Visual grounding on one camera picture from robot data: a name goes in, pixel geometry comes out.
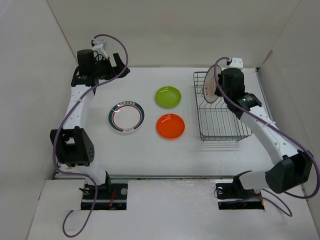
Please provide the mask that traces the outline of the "orange sunburst white plate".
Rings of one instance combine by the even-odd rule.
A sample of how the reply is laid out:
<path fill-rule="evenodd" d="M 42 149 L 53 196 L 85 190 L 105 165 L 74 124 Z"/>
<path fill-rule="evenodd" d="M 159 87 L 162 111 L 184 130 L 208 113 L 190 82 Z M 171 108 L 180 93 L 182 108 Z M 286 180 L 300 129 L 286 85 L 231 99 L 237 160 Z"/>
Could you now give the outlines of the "orange sunburst white plate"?
<path fill-rule="evenodd" d="M 217 83 L 214 74 L 215 68 L 217 74 L 221 73 L 221 67 L 218 64 L 214 64 L 208 69 L 203 82 L 204 99 L 209 104 L 214 103 L 218 99 L 218 96 L 215 94 L 217 89 Z"/>

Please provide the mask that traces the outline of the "green rimmed white plate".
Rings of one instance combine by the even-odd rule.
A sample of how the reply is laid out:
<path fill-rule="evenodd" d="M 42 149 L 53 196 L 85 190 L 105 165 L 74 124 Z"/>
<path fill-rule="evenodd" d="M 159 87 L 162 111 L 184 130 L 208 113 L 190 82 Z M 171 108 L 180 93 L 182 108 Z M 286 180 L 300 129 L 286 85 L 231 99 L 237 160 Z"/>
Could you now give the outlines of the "green rimmed white plate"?
<path fill-rule="evenodd" d="M 108 114 L 108 123 L 117 133 L 130 134 L 139 129 L 145 120 L 145 111 L 135 101 L 121 101 Z"/>

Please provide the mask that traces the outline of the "lime green plate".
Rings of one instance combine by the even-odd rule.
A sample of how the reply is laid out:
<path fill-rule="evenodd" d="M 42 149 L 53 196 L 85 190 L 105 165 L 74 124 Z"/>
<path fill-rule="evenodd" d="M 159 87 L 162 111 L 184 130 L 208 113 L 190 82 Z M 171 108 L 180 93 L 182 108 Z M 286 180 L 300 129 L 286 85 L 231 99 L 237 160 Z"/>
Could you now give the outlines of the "lime green plate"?
<path fill-rule="evenodd" d="M 181 92 L 173 86 L 163 86 L 155 93 L 155 102 L 163 108 L 174 108 L 182 99 Z"/>

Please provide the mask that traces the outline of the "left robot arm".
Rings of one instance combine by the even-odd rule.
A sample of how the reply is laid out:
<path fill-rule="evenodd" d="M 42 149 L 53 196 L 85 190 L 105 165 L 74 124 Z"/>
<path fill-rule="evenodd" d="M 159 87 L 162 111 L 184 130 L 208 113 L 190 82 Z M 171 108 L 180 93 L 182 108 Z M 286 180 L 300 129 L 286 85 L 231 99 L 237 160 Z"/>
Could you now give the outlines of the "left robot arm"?
<path fill-rule="evenodd" d="M 118 53 L 113 53 L 115 65 L 112 65 L 103 49 L 79 50 L 76 56 L 78 66 L 72 76 L 66 114 L 59 127 L 50 132 L 52 160 L 59 173 L 88 179 L 92 183 L 90 188 L 105 199 L 111 195 L 111 182 L 106 171 L 93 165 L 95 147 L 85 125 L 97 88 L 125 77 L 130 69 Z"/>

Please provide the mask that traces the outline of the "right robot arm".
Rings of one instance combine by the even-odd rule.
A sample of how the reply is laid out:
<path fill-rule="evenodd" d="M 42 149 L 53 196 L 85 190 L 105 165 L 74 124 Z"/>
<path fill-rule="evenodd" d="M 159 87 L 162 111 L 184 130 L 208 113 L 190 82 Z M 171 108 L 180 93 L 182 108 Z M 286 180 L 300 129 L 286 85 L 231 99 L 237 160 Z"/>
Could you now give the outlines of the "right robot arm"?
<path fill-rule="evenodd" d="M 251 189 L 271 189 L 274 193 L 288 190 L 309 180 L 317 164 L 312 154 L 297 141 L 280 131 L 269 118 L 260 100 L 245 91 L 244 74 L 239 68 L 226 68 L 214 73 L 216 95 L 223 97 L 228 109 L 244 123 L 268 153 L 272 168 L 246 171 L 236 175 L 231 191 L 243 197 Z"/>

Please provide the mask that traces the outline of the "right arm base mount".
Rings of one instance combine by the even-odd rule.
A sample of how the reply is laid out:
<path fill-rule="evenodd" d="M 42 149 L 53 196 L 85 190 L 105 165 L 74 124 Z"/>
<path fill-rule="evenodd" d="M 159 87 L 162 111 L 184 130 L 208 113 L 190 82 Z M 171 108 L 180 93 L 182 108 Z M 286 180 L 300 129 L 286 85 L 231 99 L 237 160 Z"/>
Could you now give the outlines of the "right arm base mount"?
<path fill-rule="evenodd" d="M 219 210 L 264 210 L 261 194 L 253 189 L 238 188 L 232 180 L 215 182 L 214 195 Z"/>

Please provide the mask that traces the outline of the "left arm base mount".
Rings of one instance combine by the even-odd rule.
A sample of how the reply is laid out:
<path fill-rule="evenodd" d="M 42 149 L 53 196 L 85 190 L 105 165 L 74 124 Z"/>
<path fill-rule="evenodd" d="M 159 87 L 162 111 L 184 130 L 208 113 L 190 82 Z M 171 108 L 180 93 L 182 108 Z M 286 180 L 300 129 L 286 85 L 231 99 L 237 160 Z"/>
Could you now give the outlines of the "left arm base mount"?
<path fill-rule="evenodd" d="M 94 202 L 95 187 L 86 183 L 79 190 L 83 193 L 80 209 L 90 210 Z M 127 183 L 112 183 L 108 189 L 105 185 L 99 185 L 93 210 L 124 211 L 127 209 L 127 196 Z"/>

